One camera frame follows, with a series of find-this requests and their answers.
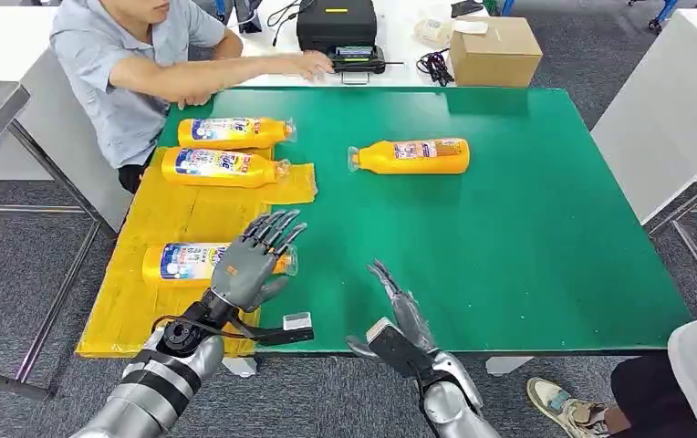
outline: green table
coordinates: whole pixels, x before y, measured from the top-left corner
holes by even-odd
[[[390,304],[366,264],[383,260],[418,299],[439,345],[498,353],[665,349],[690,319],[668,272],[561,89],[231,89],[186,117],[294,119],[277,158],[313,162],[299,205],[300,272],[261,325],[308,310],[316,338],[260,349],[347,351]],[[463,137],[462,175],[350,173],[346,150]]]

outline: silver robotic arm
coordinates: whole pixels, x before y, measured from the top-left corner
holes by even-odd
[[[265,281],[276,260],[306,229],[298,224],[285,235],[299,211],[277,211],[255,219],[217,263],[212,284],[201,300],[180,316],[164,316],[142,350],[123,371],[107,403],[73,438],[155,438],[165,436],[190,400],[220,367],[222,336],[247,338],[262,345],[312,339],[310,315],[284,318],[282,328],[255,328],[238,317],[274,297],[287,278]],[[172,321],[159,326],[165,319]],[[241,333],[225,333],[230,323]]]
[[[438,349],[426,319],[410,292],[404,292],[380,261],[368,266],[386,289],[397,325],[381,318],[367,332],[367,343],[346,341],[361,358],[385,362],[402,377],[415,378],[419,409],[440,438],[500,438],[483,417],[483,399],[462,363]]]

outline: gray shirt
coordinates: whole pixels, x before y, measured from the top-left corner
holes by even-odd
[[[168,67],[187,61],[187,47],[216,46],[224,25],[192,0],[171,0],[165,21],[152,26],[152,45],[120,26],[99,0],[64,0],[50,46],[96,129],[101,153],[114,168],[143,164],[155,148],[169,102],[110,85],[109,73],[126,57]]]

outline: yellow bottle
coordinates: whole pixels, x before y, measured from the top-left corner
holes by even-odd
[[[180,146],[221,150],[267,149],[280,141],[293,141],[295,134],[292,120],[268,117],[185,119],[177,129]]]
[[[469,166],[464,139],[379,141],[364,149],[348,148],[348,168],[375,173],[462,173]]]
[[[289,160],[272,162],[252,153],[170,148],[163,155],[161,171],[171,183],[255,188],[286,177]]]
[[[214,266],[230,244],[151,245],[144,253],[141,274],[150,287],[208,287]],[[278,259],[274,274],[297,274],[294,246]]]

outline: yellow tray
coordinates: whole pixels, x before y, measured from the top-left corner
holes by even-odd
[[[87,358],[133,357],[150,335],[152,321],[181,313],[203,289],[147,287],[141,262],[147,246],[162,242],[229,242],[274,203],[311,202],[316,195],[312,164],[293,166],[286,185],[260,189],[196,187],[166,182],[159,148],[141,181],[123,225],[107,274],[75,352]],[[255,151],[271,158],[271,150]],[[257,325],[259,309],[241,313]],[[230,325],[225,330],[234,332]],[[225,339],[225,355],[254,352],[254,342]]]

